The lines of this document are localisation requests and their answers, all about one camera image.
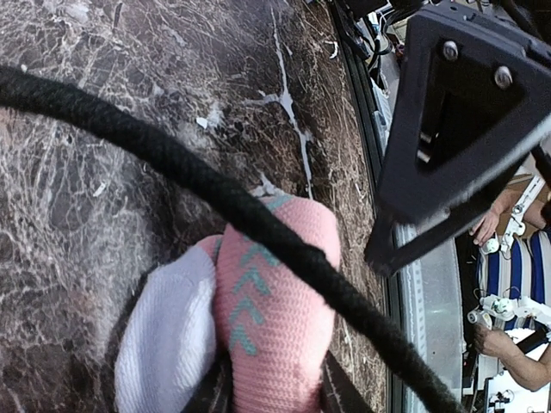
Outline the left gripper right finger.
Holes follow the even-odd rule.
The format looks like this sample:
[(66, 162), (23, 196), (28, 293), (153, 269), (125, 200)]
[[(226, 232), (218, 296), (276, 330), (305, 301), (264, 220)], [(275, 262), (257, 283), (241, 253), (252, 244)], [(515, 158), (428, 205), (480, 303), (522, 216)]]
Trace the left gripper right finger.
[(324, 413), (373, 413), (331, 351), (322, 368), (321, 409)]

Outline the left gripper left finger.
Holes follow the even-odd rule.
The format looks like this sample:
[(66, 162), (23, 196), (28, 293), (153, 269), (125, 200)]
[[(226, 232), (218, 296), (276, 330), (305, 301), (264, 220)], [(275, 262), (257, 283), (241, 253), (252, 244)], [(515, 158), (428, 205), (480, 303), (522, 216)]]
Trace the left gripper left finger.
[(232, 412), (232, 362), (227, 352), (217, 355), (182, 413)]

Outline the pink patterned sock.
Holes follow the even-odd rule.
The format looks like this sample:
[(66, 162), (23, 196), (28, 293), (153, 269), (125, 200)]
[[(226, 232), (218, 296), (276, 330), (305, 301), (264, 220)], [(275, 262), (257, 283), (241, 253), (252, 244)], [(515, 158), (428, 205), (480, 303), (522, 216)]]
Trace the pink patterned sock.
[(147, 278), (115, 362), (121, 412), (179, 412), (215, 357), (232, 363), (237, 412), (318, 412), (334, 311), (231, 226)]

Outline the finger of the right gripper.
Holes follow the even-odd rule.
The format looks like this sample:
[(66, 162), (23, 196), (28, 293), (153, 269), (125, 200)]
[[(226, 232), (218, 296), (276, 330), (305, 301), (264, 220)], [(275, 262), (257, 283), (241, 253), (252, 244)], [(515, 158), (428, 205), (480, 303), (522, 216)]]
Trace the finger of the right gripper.
[(485, 213), (527, 157), (550, 176), (550, 44), (457, 3), (409, 20), (368, 265), (390, 277)]

